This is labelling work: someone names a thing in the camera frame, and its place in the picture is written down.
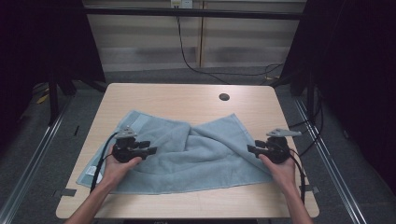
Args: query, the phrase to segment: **towel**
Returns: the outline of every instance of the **towel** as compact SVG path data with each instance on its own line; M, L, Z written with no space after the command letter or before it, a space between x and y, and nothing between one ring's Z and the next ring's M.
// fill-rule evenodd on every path
M157 153L131 169L112 193L180 193L272 181L268 168L248 152L247 145L254 146L254 140L235 114L191 127L188 122L132 111L114 132L126 127L137 133L136 141L150 141ZM91 186L92 166L99 161L104 145L87 164L78 184Z

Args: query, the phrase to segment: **wooden table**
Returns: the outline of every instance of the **wooden table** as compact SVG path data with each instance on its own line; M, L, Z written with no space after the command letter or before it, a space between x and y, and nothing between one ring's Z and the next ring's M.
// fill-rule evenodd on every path
M227 93L228 101L219 95ZM89 195L90 189L76 184L78 176L120 120L131 110L202 124L232 113L254 139L265 140L274 128L288 129L274 89L261 86L111 84L98 109L88 137L67 184L74 197L63 196L56 211L70 217ZM291 138L290 147L294 147ZM318 206L311 191L305 206L311 217ZM288 207L274 183L247 185L161 195L108 195L96 217L107 218L260 218L288 217Z

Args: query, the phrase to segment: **aluminum rail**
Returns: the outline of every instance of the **aluminum rail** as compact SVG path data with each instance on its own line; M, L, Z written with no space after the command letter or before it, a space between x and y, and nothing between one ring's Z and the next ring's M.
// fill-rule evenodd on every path
M29 189L30 185L33 182L35 174L40 167L41 162L44 159L44 156L50 146L50 143L58 132L58 129L62 123L64 118L64 112L66 111L67 107L70 105L72 101L72 97L69 97L63 110L59 114L58 118L50 125L43 138L41 139L40 144L35 150L35 154L33 155L32 159L30 159L29 164L27 165L26 169L24 170L21 178L19 179L17 185L15 186L14 190L10 193L9 197L7 198L5 204L3 205L2 209L0 210L0 223L1 224L8 224L11 223L12 219L14 218L15 214L17 213L18 208L21 205L23 197L25 196L27 190Z
M297 108L303 120L307 120L308 116L306 115L306 108L304 103L301 100L296 100L295 104L297 105ZM306 126L308 128L312 140L315 141L315 139L319 134L318 129L310 122L307 122ZM320 136L318 137L316 146L318 149L318 153L322 158L327 171L329 172L332 182L334 183L335 188L337 189L341 197L341 200L343 201L346 207L346 210L348 211L350 217L352 218L353 223L367 224L364 215L361 211L361 208L359 207L359 204L357 203L355 197L352 195L352 192L349 190L347 183L345 182L340 171L338 170L337 165L332 159L332 154L330 153L329 149L327 149L326 145L323 142L323 139Z

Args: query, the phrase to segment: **white wall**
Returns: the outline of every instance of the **white wall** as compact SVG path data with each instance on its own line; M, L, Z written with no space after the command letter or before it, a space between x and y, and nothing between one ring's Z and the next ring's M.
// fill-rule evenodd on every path
M170 0L84 0L86 6L170 7ZM194 8L302 12L304 0L193 1ZM186 67L174 17L89 15L107 71ZM180 18L183 49L191 66L257 66L283 63L297 21Z

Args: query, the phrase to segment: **power cord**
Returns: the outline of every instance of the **power cord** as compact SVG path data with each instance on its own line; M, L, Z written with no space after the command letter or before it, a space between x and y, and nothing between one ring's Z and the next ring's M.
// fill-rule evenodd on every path
M101 156L100 156L100 160L99 160L99 162L98 162L97 165L96 165L95 174L93 175L93 180L92 180L92 182L91 182L91 191L90 191L90 193L92 193L93 190L94 190L95 187L96 187L96 181L97 181L97 179L98 179L99 172L100 172L100 170L101 170L101 168L102 168L103 162L105 161L105 159L107 159L108 156L111 155L111 154L110 154L110 155L105 156L105 153L106 153L106 150L107 150L108 143L110 142L110 140L111 140L116 134L117 134L117 133L113 133L113 134L110 135L110 137L108 137L108 139L107 139L107 141L106 141L106 143L105 143L105 146L104 146L103 149L102 149L102 153L101 153Z
M318 113L320 112L321 107L322 107L322 104L321 104L322 97L320 96L320 94L319 94L318 91L317 91L317 95L318 95L318 99L317 99L317 111L316 111L315 114L314 114L314 119L317 117L317 115L318 115ZM291 128L295 128L295 127L300 126L300 125L302 125L302 124L305 124L305 123L307 123L307 122L309 122L309 120L308 120L308 119L305 119L305 120L303 120L303 121L301 121L301 122L298 122L298 123L289 125L289 128L290 128L290 129L291 129Z
M301 158L301 156L295 150L291 149L290 151L293 151L294 154L296 154L299 158ZM296 164L296 166L297 166L297 168L298 168L298 170L300 172L300 178L301 178L301 194L300 194L300 197L301 197L301 201L303 201L303 203L305 203L305 177L306 177L306 175L305 175L303 167L300 165L300 163L297 162L297 160L293 156L290 155L290 157L294 161L294 163Z
M314 141L306 148L306 150L304 150L302 153L300 153L300 157L302 157L306 152L308 152L309 149L311 149L311 147L319 140L320 134L321 134L321 132L323 130L323 126L324 126L323 120L324 120L324 118L323 118L323 108L321 108L320 109L320 124L321 125L320 125L320 129L318 131L318 134L315 136Z
M217 80L219 80L220 82L223 82L223 83L225 83L225 84L231 85L231 83L229 83L229 82L227 82L227 81L224 81L224 80L222 80L222 79L220 79L219 77L216 77L216 76L214 76L214 75L231 75L231 76L245 76L245 77L257 77L257 76L265 75L265 80L260 84L260 85L262 85L262 84L268 79L268 74L269 74L269 73L271 73L272 71L276 70L279 66L283 65L283 63L269 64L269 65L265 66L265 71L264 71L264 72L258 73L258 74L222 73L222 72L207 73L207 72L203 72L203 71L196 70L196 69L192 68L192 67L189 65L189 63L187 62L187 60L186 60L186 56L185 56L184 48L183 48L183 41L182 41L182 38L181 38L180 17L177 17L177 29L178 29L178 37L179 37L179 40L180 40L181 54L182 54L182 56L183 56L183 61L184 61L184 63L187 65L187 67L189 67L190 70L192 70L192 71L194 71L194 72L196 72L196 73L211 76L211 77L213 77L213 78L215 78L215 79L217 79ZM271 70L269 70L269 71L267 71L268 67L270 67L270 66L274 66L274 68L271 69Z

